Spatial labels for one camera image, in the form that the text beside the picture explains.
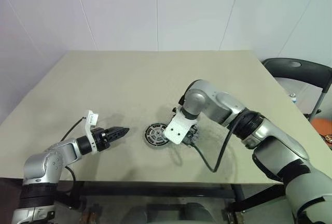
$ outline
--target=orange object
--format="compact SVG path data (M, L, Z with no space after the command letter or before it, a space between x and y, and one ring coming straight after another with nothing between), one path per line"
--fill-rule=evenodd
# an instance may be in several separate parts
M313 119L311 124L325 138L326 144L332 148L332 121L317 118Z

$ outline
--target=circular disc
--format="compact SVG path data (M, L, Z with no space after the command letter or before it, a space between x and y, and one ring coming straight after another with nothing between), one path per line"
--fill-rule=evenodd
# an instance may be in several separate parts
M145 140L153 146L163 146L169 140L162 136L162 132L166 129L167 125L162 123L154 123L150 125L145 131Z

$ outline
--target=water bottle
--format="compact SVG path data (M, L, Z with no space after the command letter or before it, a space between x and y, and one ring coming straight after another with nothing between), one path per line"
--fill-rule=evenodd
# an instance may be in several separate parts
M290 99L293 101L293 103L296 103L296 94L295 93L291 93L289 95Z

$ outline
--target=black chair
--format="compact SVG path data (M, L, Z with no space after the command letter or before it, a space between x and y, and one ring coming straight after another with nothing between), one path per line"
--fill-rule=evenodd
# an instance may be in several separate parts
M332 68L293 58L269 58L263 61L263 65L273 77L299 80L322 88L321 96L312 113L308 116L311 122L330 88L332 82Z

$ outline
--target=table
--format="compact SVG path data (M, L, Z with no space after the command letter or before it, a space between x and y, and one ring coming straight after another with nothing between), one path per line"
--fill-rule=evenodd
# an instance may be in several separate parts
M332 177L330 150L251 51L69 51L0 126L0 177L22 178L25 160L58 142L91 109L99 113L98 126L130 131L111 149L72 164L78 180L274 183L235 136L215 174L193 148L172 144L155 150L146 145L145 129L168 123L172 108L196 79L210 81L261 112L298 140L312 164ZM199 129L199 145L214 164L227 130L204 116ZM69 137L83 134L78 127ZM71 177L64 171L62 179Z

